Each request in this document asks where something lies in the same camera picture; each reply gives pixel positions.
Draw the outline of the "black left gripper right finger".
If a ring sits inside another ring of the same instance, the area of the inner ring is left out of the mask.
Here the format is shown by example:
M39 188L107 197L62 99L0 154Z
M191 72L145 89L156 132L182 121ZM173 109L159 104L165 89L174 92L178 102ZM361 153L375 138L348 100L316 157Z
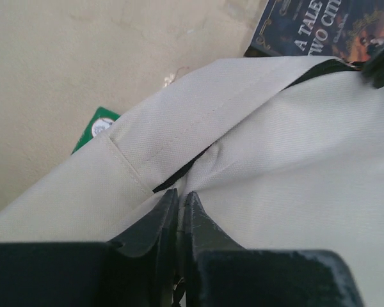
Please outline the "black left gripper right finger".
M325 250L246 249L190 193L184 213L187 306L363 306L343 259Z

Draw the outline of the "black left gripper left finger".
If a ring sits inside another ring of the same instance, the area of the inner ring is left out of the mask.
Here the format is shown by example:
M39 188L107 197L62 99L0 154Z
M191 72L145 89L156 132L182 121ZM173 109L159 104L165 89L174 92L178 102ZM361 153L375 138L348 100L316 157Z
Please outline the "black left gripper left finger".
M0 243L0 306L170 306L177 191L107 242Z

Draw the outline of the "dark tale of two cities book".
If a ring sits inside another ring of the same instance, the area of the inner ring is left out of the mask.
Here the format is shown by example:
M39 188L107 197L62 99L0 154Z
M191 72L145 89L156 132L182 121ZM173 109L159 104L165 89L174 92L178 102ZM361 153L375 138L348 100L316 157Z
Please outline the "dark tale of two cities book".
M364 62L383 43L384 0L274 0L268 1L244 55Z

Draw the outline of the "beige canvas backpack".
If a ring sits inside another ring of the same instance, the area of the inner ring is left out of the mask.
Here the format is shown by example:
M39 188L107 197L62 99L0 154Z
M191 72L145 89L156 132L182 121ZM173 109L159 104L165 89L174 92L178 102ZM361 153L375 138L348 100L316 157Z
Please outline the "beige canvas backpack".
M197 192L246 248L384 254L384 88L323 57L224 59L123 114L0 212L0 242L108 240Z

